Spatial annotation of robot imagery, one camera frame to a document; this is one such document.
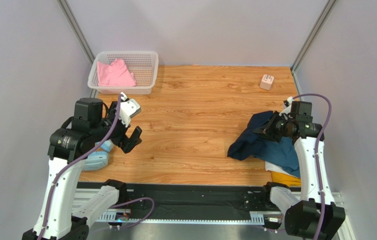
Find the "white perforated plastic basket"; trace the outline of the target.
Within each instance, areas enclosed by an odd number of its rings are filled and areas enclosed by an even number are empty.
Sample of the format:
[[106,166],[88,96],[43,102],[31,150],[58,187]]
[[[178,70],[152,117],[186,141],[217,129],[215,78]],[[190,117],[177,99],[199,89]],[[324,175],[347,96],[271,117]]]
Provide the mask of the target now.
[[87,85],[102,94],[149,95],[158,67],[154,51],[102,51],[94,59]]

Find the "right corner aluminium post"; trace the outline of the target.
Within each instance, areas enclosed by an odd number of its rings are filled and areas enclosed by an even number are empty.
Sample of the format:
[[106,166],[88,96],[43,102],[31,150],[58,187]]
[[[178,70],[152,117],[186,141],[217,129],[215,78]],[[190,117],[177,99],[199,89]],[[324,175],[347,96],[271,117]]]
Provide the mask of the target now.
[[327,19],[329,18],[330,14],[333,11],[337,2],[338,2],[338,0],[327,0],[326,1],[321,13],[319,14],[317,20],[315,21],[311,31],[309,32],[309,34],[307,36],[307,39],[305,40],[304,44],[302,45],[299,53],[297,54],[292,66],[290,68],[292,74],[294,74],[299,69],[299,67],[301,66],[303,60],[305,59],[306,55],[308,54],[309,49],[313,45],[317,36],[319,35],[321,29],[323,28],[324,24],[326,23]]

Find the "small pink white box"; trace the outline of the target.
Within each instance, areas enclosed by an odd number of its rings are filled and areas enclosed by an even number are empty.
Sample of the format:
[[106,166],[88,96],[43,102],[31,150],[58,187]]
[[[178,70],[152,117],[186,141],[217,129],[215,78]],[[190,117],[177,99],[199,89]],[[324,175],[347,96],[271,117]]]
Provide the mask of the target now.
[[264,74],[260,81],[259,87],[263,90],[269,91],[273,86],[274,80],[275,80],[274,76],[269,75],[269,74]]

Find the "left corner aluminium post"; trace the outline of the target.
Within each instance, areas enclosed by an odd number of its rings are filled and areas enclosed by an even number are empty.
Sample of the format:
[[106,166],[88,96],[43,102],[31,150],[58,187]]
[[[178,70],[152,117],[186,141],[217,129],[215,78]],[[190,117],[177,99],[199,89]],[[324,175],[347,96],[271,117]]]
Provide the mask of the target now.
[[77,41],[79,42],[79,45],[82,48],[82,51],[84,52],[86,58],[88,59],[88,62],[92,65],[95,60],[95,55],[82,31],[82,28],[80,27],[78,20],[76,16],[73,13],[73,10],[67,0],[57,0],[56,1],[65,16],[70,28],[72,29]]

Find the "light blue headphones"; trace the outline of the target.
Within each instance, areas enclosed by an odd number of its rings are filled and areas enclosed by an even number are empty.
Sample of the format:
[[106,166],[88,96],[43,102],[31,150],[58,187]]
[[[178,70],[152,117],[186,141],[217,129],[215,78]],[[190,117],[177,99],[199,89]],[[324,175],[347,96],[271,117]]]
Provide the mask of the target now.
[[96,150],[90,155],[88,155],[82,171],[97,171],[106,167],[109,163],[109,153],[112,151],[113,148],[114,144],[111,140],[105,141],[99,147],[99,150]]

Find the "navy blue t shirt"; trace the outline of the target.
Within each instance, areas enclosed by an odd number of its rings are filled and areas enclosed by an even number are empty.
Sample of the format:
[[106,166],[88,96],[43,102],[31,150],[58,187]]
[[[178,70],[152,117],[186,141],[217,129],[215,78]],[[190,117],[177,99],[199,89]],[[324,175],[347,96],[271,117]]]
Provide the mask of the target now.
[[253,133],[252,131],[256,128],[261,127],[272,115],[272,111],[265,111],[254,114],[250,118],[246,129],[239,135],[235,142],[229,146],[227,156],[239,161],[244,161],[247,158],[252,157],[254,149],[259,146],[257,141],[259,139],[264,139],[258,134]]

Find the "corner aluminium post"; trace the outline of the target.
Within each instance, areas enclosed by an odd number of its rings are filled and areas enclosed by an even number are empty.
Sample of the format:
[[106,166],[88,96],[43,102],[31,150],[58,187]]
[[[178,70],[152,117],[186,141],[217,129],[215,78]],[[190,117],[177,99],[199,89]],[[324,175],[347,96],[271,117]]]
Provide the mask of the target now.
[[82,48],[82,51],[84,52],[86,58],[88,59],[88,62],[92,65],[95,60],[95,55],[82,31],[82,28],[80,27],[78,20],[76,16],[73,13],[73,10],[67,0],[57,0],[56,1],[65,16],[70,28],[72,29],[77,41],[79,42],[79,45]]
[[307,36],[307,39],[305,40],[304,44],[302,45],[299,53],[297,54],[292,66],[290,68],[292,74],[294,74],[299,69],[299,67],[301,66],[303,60],[305,59],[306,55],[308,54],[309,49],[313,45],[317,36],[319,35],[321,29],[323,28],[324,24],[326,23],[327,19],[329,18],[330,14],[333,11],[337,2],[338,2],[338,0],[327,0],[326,1],[321,13],[319,14],[317,20],[315,21],[311,31],[309,32],[309,34]]

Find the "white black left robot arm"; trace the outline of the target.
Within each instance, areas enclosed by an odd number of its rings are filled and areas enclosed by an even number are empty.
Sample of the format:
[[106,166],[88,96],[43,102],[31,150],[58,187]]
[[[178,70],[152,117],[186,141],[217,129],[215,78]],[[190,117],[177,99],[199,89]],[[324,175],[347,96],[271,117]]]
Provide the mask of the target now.
[[140,127],[127,136],[132,118],[140,111],[139,103],[123,93],[111,105],[90,97],[75,103],[73,115],[50,136],[43,204],[34,227],[22,235],[24,240],[85,240],[105,211],[127,199],[127,185],[109,179],[86,203],[73,208],[79,178],[90,154],[106,141],[124,153],[141,143]]

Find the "white t shirt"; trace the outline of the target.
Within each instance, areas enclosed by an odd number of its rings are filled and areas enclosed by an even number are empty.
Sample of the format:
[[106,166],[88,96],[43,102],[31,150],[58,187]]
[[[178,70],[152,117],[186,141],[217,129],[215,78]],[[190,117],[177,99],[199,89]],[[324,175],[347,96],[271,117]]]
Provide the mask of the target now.
[[293,176],[290,173],[284,171],[282,167],[275,165],[273,163],[267,162],[267,161],[264,162],[264,168],[266,171],[269,171],[269,172],[276,172],[276,173],[285,174],[288,176]]

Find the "teal blue t shirt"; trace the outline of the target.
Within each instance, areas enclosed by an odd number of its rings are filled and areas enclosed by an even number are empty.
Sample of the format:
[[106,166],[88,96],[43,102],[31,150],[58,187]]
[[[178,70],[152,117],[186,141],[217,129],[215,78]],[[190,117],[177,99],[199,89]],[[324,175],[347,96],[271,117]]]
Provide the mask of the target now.
[[282,138],[280,142],[260,138],[256,143],[259,146],[252,157],[280,166],[293,177],[301,177],[298,156],[290,138]]

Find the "pink t shirt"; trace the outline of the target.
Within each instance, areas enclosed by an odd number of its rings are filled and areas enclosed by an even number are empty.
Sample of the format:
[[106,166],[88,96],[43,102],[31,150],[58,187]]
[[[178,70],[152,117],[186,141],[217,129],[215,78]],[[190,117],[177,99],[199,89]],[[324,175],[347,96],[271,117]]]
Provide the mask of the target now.
[[96,64],[99,87],[135,87],[134,74],[131,73],[123,59],[116,59],[110,64],[100,61]]

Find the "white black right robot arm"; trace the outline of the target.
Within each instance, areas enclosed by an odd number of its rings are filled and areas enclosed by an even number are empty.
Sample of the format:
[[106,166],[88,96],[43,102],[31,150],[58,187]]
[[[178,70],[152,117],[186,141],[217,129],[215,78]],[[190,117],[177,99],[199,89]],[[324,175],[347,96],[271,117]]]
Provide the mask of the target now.
[[301,192],[296,198],[284,186],[271,186],[269,200],[282,212],[282,224],[290,236],[309,240],[331,240],[346,219],[330,190],[324,164],[324,129],[314,123],[312,103],[289,98],[285,109],[275,111],[253,133],[272,142],[290,138],[300,170]]

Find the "yellow t shirt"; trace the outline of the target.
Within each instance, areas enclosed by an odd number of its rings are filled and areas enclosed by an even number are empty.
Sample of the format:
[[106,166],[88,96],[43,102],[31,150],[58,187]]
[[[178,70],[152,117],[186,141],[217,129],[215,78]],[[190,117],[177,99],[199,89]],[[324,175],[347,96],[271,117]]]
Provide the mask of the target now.
[[283,184],[288,187],[301,187],[302,186],[300,178],[287,175],[284,173],[280,173],[280,172],[275,172],[275,171],[271,171],[270,175],[271,175],[272,181],[275,183]]

